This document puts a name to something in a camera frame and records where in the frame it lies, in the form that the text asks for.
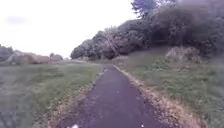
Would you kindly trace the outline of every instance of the dark foliage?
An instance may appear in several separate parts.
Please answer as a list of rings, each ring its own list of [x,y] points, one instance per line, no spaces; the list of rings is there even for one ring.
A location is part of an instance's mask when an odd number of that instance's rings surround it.
[[[213,1],[210,6],[209,1],[203,1],[206,4],[192,5],[186,4],[183,0],[175,6],[171,4],[175,2],[173,0],[157,1],[156,8],[150,15],[145,15],[151,8],[145,11],[148,6],[138,4],[150,2],[135,0],[136,8],[134,9],[141,10],[142,12],[139,13],[141,16],[144,15],[143,18],[126,21],[118,27],[99,31],[92,39],[76,47],[71,57],[73,59],[79,57],[112,59],[118,55],[161,45],[192,46],[199,49],[200,54],[204,56],[222,52],[224,2],[214,0],[216,2]]]

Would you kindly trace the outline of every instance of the grassy field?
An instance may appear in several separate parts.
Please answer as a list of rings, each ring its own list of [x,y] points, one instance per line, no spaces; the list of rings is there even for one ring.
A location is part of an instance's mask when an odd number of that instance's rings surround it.
[[[78,95],[99,71],[99,65],[84,63],[1,67],[0,127],[32,128],[36,121],[47,127],[46,115]]]
[[[178,100],[207,121],[209,128],[224,127],[224,63],[171,63],[164,54],[134,53],[113,63],[169,98]]]

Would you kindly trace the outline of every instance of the sky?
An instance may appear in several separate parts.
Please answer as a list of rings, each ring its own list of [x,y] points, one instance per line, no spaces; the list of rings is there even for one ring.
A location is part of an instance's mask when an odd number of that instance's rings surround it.
[[[0,0],[0,44],[68,57],[99,30],[136,18],[132,0]]]

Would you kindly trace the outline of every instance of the field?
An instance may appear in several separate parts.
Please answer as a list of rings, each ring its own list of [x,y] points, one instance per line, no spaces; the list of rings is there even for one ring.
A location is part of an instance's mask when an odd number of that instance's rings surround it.
[[[174,63],[164,53],[139,52],[112,62],[167,97],[181,102],[203,118],[209,128],[224,127],[224,63],[217,60]]]
[[[100,66],[64,63],[0,67],[0,127],[47,127],[48,116],[81,88],[90,86]]]

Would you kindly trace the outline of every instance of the tree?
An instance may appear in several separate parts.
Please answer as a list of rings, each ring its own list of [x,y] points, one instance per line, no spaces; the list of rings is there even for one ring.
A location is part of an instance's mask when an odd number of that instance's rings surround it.
[[[153,9],[168,4],[174,4],[177,1],[178,0],[134,0],[131,4],[135,13],[139,14],[140,18],[144,18],[150,14]]]
[[[156,7],[155,0],[134,0],[131,3],[135,13],[139,14],[139,17],[145,17],[149,12]]]

